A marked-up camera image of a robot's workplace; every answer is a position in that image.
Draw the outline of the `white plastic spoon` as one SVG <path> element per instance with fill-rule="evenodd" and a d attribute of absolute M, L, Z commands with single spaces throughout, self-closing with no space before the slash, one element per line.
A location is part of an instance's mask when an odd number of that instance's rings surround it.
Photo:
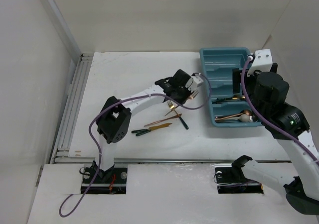
<path fill-rule="evenodd" d="M 251 117 L 247 114 L 242 114 L 240 116 L 236 117 L 225 117 L 225 118 L 220 118 L 216 119 L 216 122 L 224 122 L 224 121 L 240 121 L 240 122 L 250 122 Z"/>

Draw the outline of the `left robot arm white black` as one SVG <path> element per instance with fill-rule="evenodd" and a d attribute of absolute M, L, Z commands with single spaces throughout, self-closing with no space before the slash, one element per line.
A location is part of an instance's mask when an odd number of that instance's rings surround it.
<path fill-rule="evenodd" d="M 99 152 L 98 160 L 92 163 L 95 178 L 102 183 L 110 180 L 115 153 L 111 143 L 125 137 L 134 115 L 167 100 L 182 106 L 202 83 L 198 73 L 189 75 L 179 69 L 172 77 L 159 79 L 149 88 L 128 98 L 109 97 L 89 125 L 89 135 Z"/>

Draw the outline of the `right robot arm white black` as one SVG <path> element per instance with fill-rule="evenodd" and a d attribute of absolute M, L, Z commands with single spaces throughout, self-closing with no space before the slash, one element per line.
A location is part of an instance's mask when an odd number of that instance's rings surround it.
<path fill-rule="evenodd" d="M 299 213 L 319 214 L 319 153 L 315 147 L 302 144 L 298 137 L 309 131 L 303 112 L 285 100 L 289 84 L 277 74 L 277 64 L 269 71 L 233 69 L 233 87 L 241 89 L 253 114 L 288 154 L 298 175 L 285 176 L 243 155 L 231 164 L 231 176 L 237 183 L 250 180 L 262 183 L 286 197 Z"/>

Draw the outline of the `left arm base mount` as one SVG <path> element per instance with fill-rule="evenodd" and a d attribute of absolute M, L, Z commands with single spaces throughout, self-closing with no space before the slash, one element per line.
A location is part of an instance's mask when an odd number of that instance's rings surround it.
<path fill-rule="evenodd" d="M 92 167 L 82 167 L 79 170 L 82 175 L 81 194 L 85 192 L 89 186 L 95 170 Z M 107 195 L 121 195 L 126 194 L 127 190 L 127 167 L 112 167 L 102 176 L 97 175 L 87 194 L 107 194 Z"/>

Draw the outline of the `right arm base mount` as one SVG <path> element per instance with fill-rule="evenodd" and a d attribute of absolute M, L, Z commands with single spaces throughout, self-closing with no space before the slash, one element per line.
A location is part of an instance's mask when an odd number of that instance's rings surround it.
<path fill-rule="evenodd" d="M 252 158 L 243 155 L 232 163 L 215 164 L 214 182 L 218 194 L 263 194 L 263 186 L 254 180 L 244 177 L 242 167 Z"/>

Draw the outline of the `rose copper fork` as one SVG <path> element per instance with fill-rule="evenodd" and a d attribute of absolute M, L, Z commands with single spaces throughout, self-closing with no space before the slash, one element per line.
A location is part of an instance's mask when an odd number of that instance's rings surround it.
<path fill-rule="evenodd" d="M 198 94 L 199 94 L 199 90 L 195 90 L 187 99 L 193 100 Z M 170 111 L 168 113 L 166 113 L 164 116 L 167 116 L 168 114 L 175 111 L 179 107 L 179 105 L 174 105 L 172 103 L 172 101 L 170 101 L 170 100 L 167 101 L 167 104 L 168 104 Z"/>

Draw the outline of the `copper spoon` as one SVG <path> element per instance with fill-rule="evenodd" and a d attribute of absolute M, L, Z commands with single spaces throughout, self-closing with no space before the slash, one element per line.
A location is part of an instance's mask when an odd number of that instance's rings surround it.
<path fill-rule="evenodd" d="M 233 117 L 239 117 L 242 114 L 246 114 L 248 116 L 252 115 L 252 111 L 251 110 L 243 110 L 240 113 L 237 114 L 232 114 L 232 115 L 226 115 L 226 116 L 219 116 L 217 118 L 215 118 L 215 121 L 220 121 L 220 120 L 224 120 L 224 119 L 228 119 L 228 118 L 233 118 Z"/>

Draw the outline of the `gold fork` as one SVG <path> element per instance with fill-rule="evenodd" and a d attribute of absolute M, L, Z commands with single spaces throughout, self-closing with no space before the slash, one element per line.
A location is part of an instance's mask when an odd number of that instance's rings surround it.
<path fill-rule="evenodd" d="M 185 128 L 186 130 L 189 130 L 189 126 L 186 124 L 186 122 L 184 121 L 184 119 L 181 117 L 181 114 L 179 114 L 179 113 L 175 110 L 175 109 L 176 109 L 176 106 L 172 103 L 172 101 L 167 100 L 167 105 L 168 105 L 170 111 L 169 111 L 166 115 L 168 115 L 168 114 L 171 113 L 171 112 L 174 112 L 174 113 L 178 116 L 178 118 L 179 118 L 180 122 L 182 123 L 182 125 L 184 126 L 184 128 Z"/>

